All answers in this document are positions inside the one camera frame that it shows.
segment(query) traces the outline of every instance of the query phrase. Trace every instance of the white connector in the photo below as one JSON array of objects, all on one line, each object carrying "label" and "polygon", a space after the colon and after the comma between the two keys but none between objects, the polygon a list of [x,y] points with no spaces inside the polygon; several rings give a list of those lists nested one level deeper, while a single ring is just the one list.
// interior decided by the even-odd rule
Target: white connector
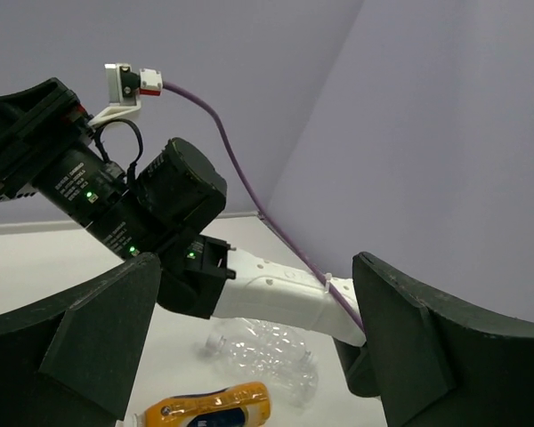
[{"label": "white connector", "polygon": [[135,119],[141,110],[141,94],[138,90],[124,84],[122,70],[130,70],[125,63],[105,64],[109,85],[109,106],[89,121],[91,127],[98,127],[114,118]]},{"label": "white connector", "polygon": [[162,74],[155,69],[141,69],[141,95],[159,96],[162,93]]}]

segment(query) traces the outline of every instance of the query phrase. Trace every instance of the black mount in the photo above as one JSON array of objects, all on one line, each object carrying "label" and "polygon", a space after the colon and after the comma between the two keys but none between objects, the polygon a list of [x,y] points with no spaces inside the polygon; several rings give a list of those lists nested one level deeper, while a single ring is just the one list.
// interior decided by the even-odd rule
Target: black mount
[{"label": "black mount", "polygon": [[31,182],[70,146],[92,136],[91,117],[57,78],[0,97],[0,202],[36,194]]},{"label": "black mount", "polygon": [[534,426],[534,323],[445,294],[371,254],[354,258],[368,342],[336,343],[350,391],[390,427]]},{"label": "black mount", "polygon": [[0,426],[114,427],[157,299],[152,254],[0,315]]}]

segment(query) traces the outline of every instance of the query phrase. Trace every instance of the black cable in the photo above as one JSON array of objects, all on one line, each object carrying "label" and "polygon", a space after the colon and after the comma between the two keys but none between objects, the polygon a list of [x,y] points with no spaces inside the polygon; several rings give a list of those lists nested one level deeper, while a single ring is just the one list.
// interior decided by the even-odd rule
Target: black cable
[{"label": "black cable", "polygon": [[107,150],[103,147],[103,143],[101,141],[101,135],[105,128],[112,124],[112,123],[124,123],[125,125],[128,125],[131,129],[133,129],[134,136],[136,136],[136,140],[139,144],[139,154],[137,155],[136,159],[131,162],[131,164],[128,166],[128,169],[126,170],[126,180],[129,185],[132,185],[135,180],[135,173],[136,165],[138,161],[142,157],[142,153],[144,152],[144,144],[142,142],[142,133],[139,129],[139,126],[137,126],[132,120],[129,120],[127,118],[112,118],[102,125],[100,125],[97,130],[95,131],[95,134],[93,135],[93,141],[95,143],[95,147],[97,147],[97,150],[101,153],[101,157],[103,159],[103,162],[109,163],[110,157],[109,153],[107,153]]}]

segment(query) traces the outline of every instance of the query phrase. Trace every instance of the bottle label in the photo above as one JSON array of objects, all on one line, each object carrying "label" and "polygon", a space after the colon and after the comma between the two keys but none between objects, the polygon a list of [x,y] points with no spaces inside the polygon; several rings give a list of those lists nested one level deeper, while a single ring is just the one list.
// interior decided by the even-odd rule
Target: bottle label
[{"label": "bottle label", "polygon": [[245,427],[246,414],[240,407],[198,415],[186,427]]}]

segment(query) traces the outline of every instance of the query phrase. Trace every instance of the cable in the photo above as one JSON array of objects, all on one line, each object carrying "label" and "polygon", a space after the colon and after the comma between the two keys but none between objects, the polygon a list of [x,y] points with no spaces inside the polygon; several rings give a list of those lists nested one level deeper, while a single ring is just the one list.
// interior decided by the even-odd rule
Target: cable
[{"label": "cable", "polygon": [[[257,211],[259,212],[259,214],[263,216],[263,218],[272,226],[272,228],[279,235],[279,237],[285,241],[285,243],[291,248],[291,250],[296,254],[296,256],[298,256],[301,261],[304,262],[304,264],[312,271],[312,273],[319,280],[319,282],[322,285],[326,286],[327,278],[325,274],[314,264],[314,262],[309,259],[309,257],[301,250],[301,248],[293,241],[293,239],[269,216],[267,210],[261,203],[261,200],[259,200],[259,197],[255,194],[253,187],[251,186],[249,180],[243,173],[239,161],[237,160],[235,153],[233,152],[230,140],[228,139],[228,135],[225,132],[225,128],[223,127],[222,120],[215,112],[215,110],[207,102],[200,99],[197,95],[187,91],[186,89],[181,88],[180,86],[174,85],[169,82],[164,82],[162,87],[163,89],[166,89],[169,92],[176,93],[177,95],[182,96],[186,100],[193,102],[212,117],[212,119],[215,121],[215,125],[217,126],[218,131],[220,132],[223,145],[225,146],[225,149],[228,152],[228,156],[230,157],[230,160],[233,163],[233,167],[235,168],[239,178],[241,179],[243,186],[246,188],[247,193],[249,194],[255,206],[257,207]],[[356,325],[362,330],[362,332],[364,332],[364,324],[362,323],[360,314],[352,308],[352,306],[346,301],[343,295],[340,294],[340,291],[338,291],[338,289],[336,289],[336,287],[332,284],[329,285],[328,291],[335,298],[335,300],[344,308],[344,310],[348,313],[348,315],[352,318]]]},{"label": "cable", "polygon": [[103,147],[103,143],[101,142],[101,135],[105,128],[110,125],[111,123],[124,123],[125,125],[128,125],[131,129],[133,129],[134,136],[136,136],[136,140],[139,144],[139,154],[136,156],[136,159],[131,162],[131,164],[128,166],[128,169],[126,170],[126,180],[127,184],[133,185],[135,180],[135,170],[136,165],[138,161],[142,157],[142,153],[144,152],[144,143],[142,142],[142,133],[139,129],[139,126],[136,125],[135,122],[132,120],[129,120],[127,118],[112,118],[102,125],[100,125],[97,130],[95,131],[95,134],[93,135],[93,141],[95,143],[95,147],[97,147],[97,150],[101,153],[101,157],[105,163],[110,162],[109,154],[107,153],[107,150]]}]

